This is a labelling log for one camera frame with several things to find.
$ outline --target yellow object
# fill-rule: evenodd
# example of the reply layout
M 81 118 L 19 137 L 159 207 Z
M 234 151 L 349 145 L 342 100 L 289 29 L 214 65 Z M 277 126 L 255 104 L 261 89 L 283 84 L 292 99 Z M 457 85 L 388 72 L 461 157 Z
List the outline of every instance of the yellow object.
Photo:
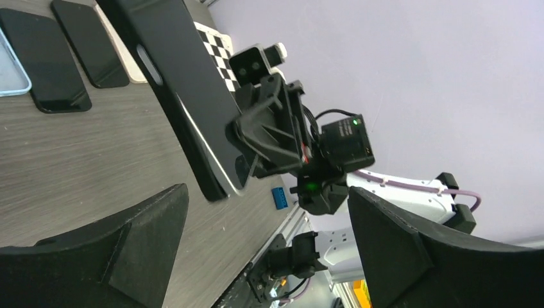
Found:
M 368 293 L 368 286 L 366 285 L 365 280 L 355 281 L 353 283 L 353 292 L 362 308 L 372 308 L 370 294 Z

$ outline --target cable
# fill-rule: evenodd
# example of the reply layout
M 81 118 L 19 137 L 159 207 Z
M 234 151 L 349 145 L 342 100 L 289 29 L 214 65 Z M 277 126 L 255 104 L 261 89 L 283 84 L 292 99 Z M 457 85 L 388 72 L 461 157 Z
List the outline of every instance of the cable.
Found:
M 480 204 L 482 203 L 482 196 L 480 194 L 473 192 L 473 191 L 465 191 L 461 189 L 438 189 L 434 187 L 427 187 L 427 186 L 420 186 L 420 185 L 413 185 L 413 184 L 407 184 L 397 181 L 384 181 L 385 179 L 379 177 L 379 176 L 373 176 L 370 174 L 370 172 L 365 171 L 362 172 L 360 170 L 353 172 L 355 175 L 364 178 L 366 180 L 377 182 L 377 183 L 384 183 L 389 186 L 398 187 L 398 188 L 404 188 L 404 189 L 410 189 L 412 191 L 423 191 L 425 193 L 434 193 L 434 194 L 460 194 L 461 196 L 470 196 L 476 198 L 476 202 L 474 202 L 474 205 L 470 208 L 471 212 L 474 212 Z
M 310 121 L 310 133 L 312 133 L 312 138 L 314 141 L 319 142 L 319 126 L 316 118 L 308 107 L 302 105 L 302 110 L 304 111 L 306 118 L 308 118 L 308 121 Z
M 289 298 L 289 296 L 291 296 L 293 293 L 297 292 L 297 290 L 299 290 L 302 285 L 304 285 L 305 282 L 308 282 L 306 284 L 306 286 L 304 287 L 304 289 L 302 289 L 302 291 L 296 295 L 294 298 Z M 289 292 L 287 292 L 286 294 L 282 295 L 282 296 L 278 296 L 278 297 L 274 297 L 271 299 L 272 302 L 276 301 L 276 300 L 279 300 L 280 302 L 292 302 L 293 300 L 299 298 L 302 296 L 302 294 L 304 294 L 306 292 L 306 290 L 308 290 L 308 286 L 310 285 L 310 278 L 304 278 L 296 287 L 294 287 L 294 289 L 290 290 Z
M 343 114 L 344 116 L 348 116 L 348 117 L 353 117 L 353 116 L 357 115 L 357 114 L 354 114 L 352 112 L 347 112 L 347 111 L 342 110 L 342 109 L 328 109 L 328 110 L 320 112 L 318 115 L 316 115 L 316 120 L 319 119 L 320 117 L 323 117 L 325 114 Z

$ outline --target table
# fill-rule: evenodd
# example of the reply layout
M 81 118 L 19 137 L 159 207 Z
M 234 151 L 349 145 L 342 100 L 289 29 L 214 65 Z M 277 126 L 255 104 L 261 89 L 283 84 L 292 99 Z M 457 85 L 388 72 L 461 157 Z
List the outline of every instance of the table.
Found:
M 48 0 L 0 4 L 53 17 Z M 253 179 L 246 196 L 208 203 L 149 85 L 98 90 L 81 75 L 89 112 L 47 115 L 30 95 L 0 98 L 0 245 L 33 245 L 186 183 L 164 307 L 210 307 L 287 215 L 270 192 L 281 179 Z

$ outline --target lavender wall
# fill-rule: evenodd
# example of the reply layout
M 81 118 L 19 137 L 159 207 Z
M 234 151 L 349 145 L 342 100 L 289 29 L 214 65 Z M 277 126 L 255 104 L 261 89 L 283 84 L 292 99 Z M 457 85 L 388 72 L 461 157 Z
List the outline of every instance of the lavender wall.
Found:
M 452 172 L 484 197 L 475 235 L 544 234 L 541 1 L 221 0 L 210 9 L 237 49 L 283 42 L 281 69 L 303 82 L 315 113 L 362 113 L 372 170 Z

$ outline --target black smartphone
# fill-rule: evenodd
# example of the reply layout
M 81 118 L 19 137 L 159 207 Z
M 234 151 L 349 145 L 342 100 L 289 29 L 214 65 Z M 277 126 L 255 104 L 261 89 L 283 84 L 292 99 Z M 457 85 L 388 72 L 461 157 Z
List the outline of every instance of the black smartphone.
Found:
M 108 33 L 92 7 L 53 0 L 51 10 L 93 86 L 107 89 L 129 84 Z
M 2 8 L 0 25 L 32 81 L 30 94 L 39 110 L 53 114 L 91 108 L 76 62 L 55 20 Z
M 203 193 L 213 185 L 205 178 L 214 177 L 225 193 L 241 195 L 255 157 L 231 142 L 230 124 L 240 110 L 183 1 L 97 2 L 149 81 Z M 197 157 L 197 147 L 205 159 Z

